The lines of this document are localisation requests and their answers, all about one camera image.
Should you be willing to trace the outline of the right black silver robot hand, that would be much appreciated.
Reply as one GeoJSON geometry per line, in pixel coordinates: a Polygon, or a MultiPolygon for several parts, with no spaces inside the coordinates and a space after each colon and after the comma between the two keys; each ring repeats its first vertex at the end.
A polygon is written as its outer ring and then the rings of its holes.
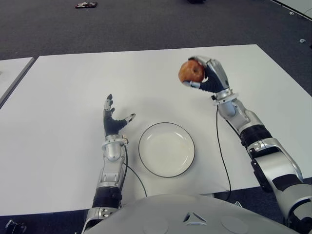
{"type": "Polygon", "coordinates": [[[203,68],[204,78],[207,80],[199,82],[187,79],[182,82],[184,85],[211,93],[218,93],[229,88],[227,75],[218,60],[205,56],[192,56],[188,58],[188,61],[196,61],[203,68]]]}

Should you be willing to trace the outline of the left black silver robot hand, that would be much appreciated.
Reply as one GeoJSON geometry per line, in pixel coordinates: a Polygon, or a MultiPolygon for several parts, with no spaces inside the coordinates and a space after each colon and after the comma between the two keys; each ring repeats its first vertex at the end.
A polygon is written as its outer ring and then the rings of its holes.
{"type": "Polygon", "coordinates": [[[113,119],[112,114],[115,111],[115,108],[112,108],[112,105],[113,95],[110,94],[105,100],[103,109],[103,126],[106,137],[110,135],[118,135],[119,131],[136,117],[136,114],[133,113],[124,119],[113,119]]]}

